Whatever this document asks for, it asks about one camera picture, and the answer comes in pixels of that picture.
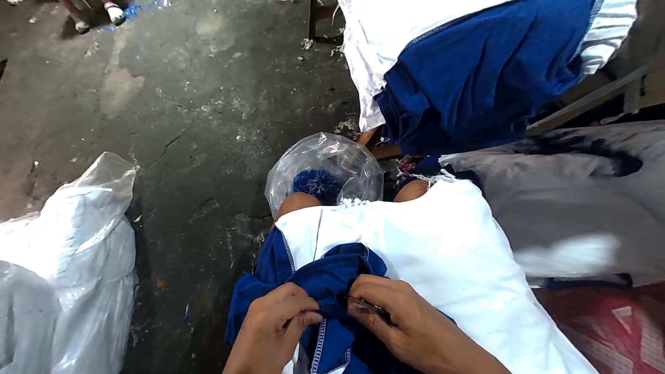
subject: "red fabric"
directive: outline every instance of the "red fabric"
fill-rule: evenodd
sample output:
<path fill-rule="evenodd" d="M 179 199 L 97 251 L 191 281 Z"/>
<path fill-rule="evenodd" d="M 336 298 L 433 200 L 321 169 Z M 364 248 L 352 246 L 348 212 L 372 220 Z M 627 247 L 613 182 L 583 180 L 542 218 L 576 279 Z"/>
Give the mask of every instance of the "red fabric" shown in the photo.
<path fill-rule="evenodd" d="M 600 374 L 665 373 L 665 283 L 535 294 Z"/>

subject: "scissors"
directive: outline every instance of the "scissors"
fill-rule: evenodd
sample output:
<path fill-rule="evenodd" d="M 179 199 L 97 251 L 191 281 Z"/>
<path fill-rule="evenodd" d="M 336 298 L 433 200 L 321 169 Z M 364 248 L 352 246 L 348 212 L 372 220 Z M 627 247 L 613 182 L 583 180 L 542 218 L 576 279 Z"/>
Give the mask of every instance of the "scissors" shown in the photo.
<path fill-rule="evenodd" d="M 356 304 L 358 304 L 358 305 L 360 305 L 360 306 L 362 306 L 366 309 L 369 309 L 370 311 L 373 311 L 374 313 L 378 314 L 379 317 L 381 317 L 384 321 L 386 321 L 388 323 L 391 323 L 390 322 L 390 313 L 388 313 L 382 307 L 371 304 L 371 303 L 368 303 L 367 301 L 364 301 L 363 299 L 358 299 L 356 297 L 353 297 L 353 296 L 351 296 L 351 295 L 349 295 L 348 293 L 345 293 L 345 292 L 340 292 L 339 296 L 345 298 L 346 300 L 351 300 L 351 301 L 355 302 Z"/>

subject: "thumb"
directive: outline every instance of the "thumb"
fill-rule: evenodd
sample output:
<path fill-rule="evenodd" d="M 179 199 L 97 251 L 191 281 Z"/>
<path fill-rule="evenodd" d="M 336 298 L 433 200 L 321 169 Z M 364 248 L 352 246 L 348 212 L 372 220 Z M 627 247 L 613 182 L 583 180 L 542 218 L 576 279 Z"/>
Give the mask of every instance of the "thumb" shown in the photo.
<path fill-rule="evenodd" d="M 286 344 L 295 347 L 305 330 L 311 325 L 320 323 L 322 320 L 323 317 L 321 317 L 321 314 L 315 311 L 303 311 L 296 314 L 294 318 L 291 318 L 287 326 L 285 334 Z"/>
<path fill-rule="evenodd" d="M 348 314 L 386 344 L 397 332 L 394 326 L 388 325 L 378 314 L 365 307 L 349 303 Z"/>

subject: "plastic bag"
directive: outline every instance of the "plastic bag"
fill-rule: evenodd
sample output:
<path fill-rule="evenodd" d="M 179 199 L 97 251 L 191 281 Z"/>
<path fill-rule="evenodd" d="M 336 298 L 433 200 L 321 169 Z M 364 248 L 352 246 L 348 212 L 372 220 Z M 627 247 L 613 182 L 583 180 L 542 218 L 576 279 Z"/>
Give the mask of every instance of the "plastic bag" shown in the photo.
<path fill-rule="evenodd" d="M 290 147 L 268 173 L 265 198 L 273 218 L 293 193 L 294 178 L 305 170 L 323 171 L 340 186 L 335 203 L 343 199 L 383 198 L 383 171 L 367 148 L 341 135 L 319 132 Z"/>
<path fill-rule="evenodd" d="M 105 152 L 0 224 L 0 374 L 118 374 L 134 303 L 136 170 Z"/>

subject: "concrete floor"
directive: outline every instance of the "concrete floor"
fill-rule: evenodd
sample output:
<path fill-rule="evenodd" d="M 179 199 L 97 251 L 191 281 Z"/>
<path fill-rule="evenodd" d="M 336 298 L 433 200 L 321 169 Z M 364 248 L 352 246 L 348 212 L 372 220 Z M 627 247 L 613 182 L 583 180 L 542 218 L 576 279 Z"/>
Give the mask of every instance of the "concrete floor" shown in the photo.
<path fill-rule="evenodd" d="M 307 15 L 302 1 L 176 0 L 66 37 L 59 5 L 0 1 L 0 220 L 38 210 L 101 152 L 140 167 L 124 373 L 221 372 L 233 285 L 272 222 L 268 170 L 356 117 L 344 60 L 301 48 Z"/>

